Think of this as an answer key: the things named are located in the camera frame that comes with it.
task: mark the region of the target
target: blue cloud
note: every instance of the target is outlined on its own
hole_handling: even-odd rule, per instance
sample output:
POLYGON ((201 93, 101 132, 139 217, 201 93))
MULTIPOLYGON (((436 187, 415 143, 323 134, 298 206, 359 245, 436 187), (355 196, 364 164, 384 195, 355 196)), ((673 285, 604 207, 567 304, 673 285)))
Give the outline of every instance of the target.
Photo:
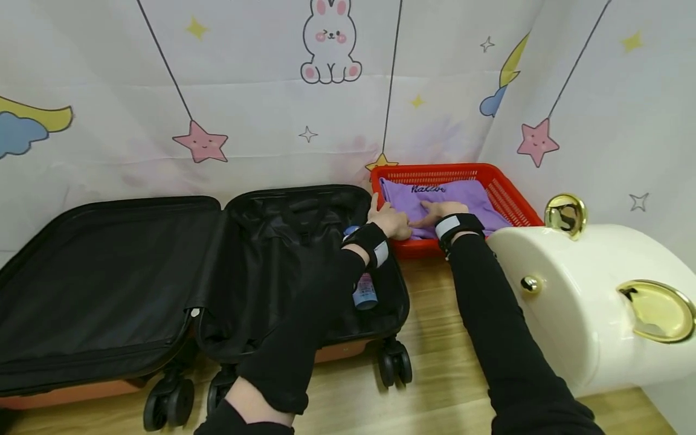
POLYGON ((481 111, 481 114, 483 116, 493 116, 494 118, 496 117, 496 112, 498 111, 498 107, 500 107, 500 102, 503 100, 503 95, 505 95, 506 89, 507 85, 498 89, 496 93, 481 101, 481 106, 479 106, 479 110, 481 111))
POLYGON ((0 112, 0 159, 8 154, 22 155, 29 151, 32 142, 47 138, 48 131, 35 120, 0 112))

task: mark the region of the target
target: hanging string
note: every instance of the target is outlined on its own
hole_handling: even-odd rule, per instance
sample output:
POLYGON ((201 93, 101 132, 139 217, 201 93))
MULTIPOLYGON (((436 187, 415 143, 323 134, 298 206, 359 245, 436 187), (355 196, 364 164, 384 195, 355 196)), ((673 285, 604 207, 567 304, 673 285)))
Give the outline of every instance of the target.
POLYGON ((389 96, 387 97, 387 114, 384 118, 384 137, 382 138, 382 154, 384 147, 387 144, 387 128, 389 126, 389 107, 391 106, 391 90, 394 84, 394 67, 396 66, 396 47, 399 44, 399 27, 401 25, 401 9, 404 5, 404 0, 399 0, 399 16, 396 21, 396 36, 394 37, 394 54, 392 55, 392 71, 389 79, 389 96))
POLYGON ((561 100, 561 95, 563 95, 563 91, 565 90, 566 86, 568 86, 568 82, 570 81, 570 78, 573 76, 573 73, 575 72, 575 68, 578 66, 578 63, 580 62, 580 58, 583 57, 583 54, 585 53, 585 49, 587 49, 587 45, 590 43, 590 40, 592 39, 592 35, 594 35, 594 31, 597 29, 597 26, 599 25, 599 22, 602 20, 602 17, 604 16, 604 12, 606 12, 607 7, 609 6, 609 3, 611 3, 612 0, 607 0, 606 4, 604 5, 604 8, 602 8, 602 12, 599 14, 599 17, 597 18, 597 21, 595 21, 594 26, 592 27, 592 31, 590 31, 590 35, 587 37, 587 40, 585 41, 585 45, 583 45, 583 49, 580 50, 580 54, 578 55, 578 58, 575 60, 575 63, 573 64, 573 67, 570 70, 570 73, 568 74, 568 78, 566 79, 565 83, 563 83, 563 87, 561 88, 561 91, 558 93, 558 96, 556 97, 556 101, 553 103, 553 106, 551 107, 551 111, 548 112, 548 117, 550 118, 551 115, 553 115, 553 110, 556 108, 556 104, 561 100))
POLYGON ((174 77, 174 73, 172 72, 172 69, 169 67, 169 62, 167 62, 167 58, 164 57, 164 52, 162 51, 162 47, 159 45, 159 41, 157 40, 157 36, 155 35, 155 31, 152 30, 152 25, 150 24, 150 20, 148 19, 148 14, 145 13, 145 8, 143 8, 143 4, 141 3, 141 0, 136 0, 138 2, 138 7, 140 7, 140 11, 143 14, 143 18, 145 19, 145 23, 148 25, 148 29, 150 30, 150 35, 152 35, 152 39, 155 41, 155 45, 157 46, 157 51, 159 51, 160 57, 162 57, 162 61, 164 62, 164 66, 167 68, 167 71, 169 72, 169 77, 172 79, 172 83, 174 83, 174 87, 176 88, 176 91, 179 93, 179 98, 181 99, 181 103, 184 105, 184 109, 186 109, 186 113, 189 114, 189 119, 193 120, 193 116, 191 116, 191 111, 189 110, 189 105, 186 104, 186 100, 184 99, 184 94, 181 93, 181 89, 179 88, 179 83, 176 82, 176 78, 174 77))

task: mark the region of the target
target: black wristband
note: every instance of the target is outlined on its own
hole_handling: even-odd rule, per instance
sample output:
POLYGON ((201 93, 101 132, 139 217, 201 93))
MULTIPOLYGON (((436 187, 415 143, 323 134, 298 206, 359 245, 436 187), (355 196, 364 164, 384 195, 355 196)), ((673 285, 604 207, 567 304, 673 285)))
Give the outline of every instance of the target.
POLYGON ((355 244, 365 249, 370 256, 367 269, 372 270, 380 267, 389 256, 389 244, 384 231, 375 223, 368 223, 361 226, 343 239, 341 247, 355 244))
POLYGON ((435 223, 435 233, 440 239, 440 249, 449 255, 452 248, 452 238, 462 231, 475 232, 485 237, 484 226, 479 219, 471 213, 456 213, 445 216, 435 223))

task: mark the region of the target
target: black suitcase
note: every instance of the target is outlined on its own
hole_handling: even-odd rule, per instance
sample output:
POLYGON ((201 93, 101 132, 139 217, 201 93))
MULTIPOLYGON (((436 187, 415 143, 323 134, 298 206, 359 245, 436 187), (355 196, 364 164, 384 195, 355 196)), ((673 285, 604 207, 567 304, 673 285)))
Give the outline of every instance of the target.
MULTIPOLYGON (((189 196, 63 213, 0 271, 0 407, 3 397, 99 382, 144 385, 163 370, 145 428, 183 425, 193 404, 183 373, 196 348, 223 366, 210 410, 234 381, 234 365, 338 249, 342 231, 364 223, 369 204, 366 191, 332 185, 247 193, 222 212, 213 198, 189 196)), ((409 312, 401 272, 390 258, 372 277, 379 304, 347 308, 326 348, 384 339, 383 381, 399 374, 408 383, 408 354, 394 339, 409 312)))
MULTIPOLYGON (((345 228, 365 223, 370 194, 347 185, 245 193, 225 207, 216 284, 201 301, 195 332, 202 352, 221 364, 211 381, 210 413, 236 379, 235 366, 251 354, 284 315, 294 294, 340 248, 345 228)), ((365 343, 383 340, 378 361, 382 382, 413 378, 406 348, 395 336, 409 315, 409 295, 393 255, 372 273, 376 307, 347 307, 317 352, 317 362, 361 353, 365 343)))

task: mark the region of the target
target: yellow moon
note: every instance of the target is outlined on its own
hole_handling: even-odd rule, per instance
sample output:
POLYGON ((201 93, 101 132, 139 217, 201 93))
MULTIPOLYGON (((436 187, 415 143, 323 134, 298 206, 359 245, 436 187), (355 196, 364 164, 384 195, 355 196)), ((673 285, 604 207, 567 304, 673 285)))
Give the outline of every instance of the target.
POLYGON ((61 109, 39 109, 0 97, 0 112, 13 113, 18 118, 33 119, 43 125, 49 133, 62 132, 72 122, 72 107, 61 109))
POLYGON ((503 86, 507 86, 511 81, 515 80, 515 77, 519 76, 520 72, 517 71, 517 64, 519 63, 520 58, 522 57, 524 47, 527 45, 528 37, 529 33, 527 33, 525 37, 522 38, 522 41, 520 41, 517 44, 517 47, 515 47, 515 49, 512 50, 512 53, 510 53, 510 56, 503 64, 503 69, 500 71, 500 81, 498 82, 501 88, 503 86))

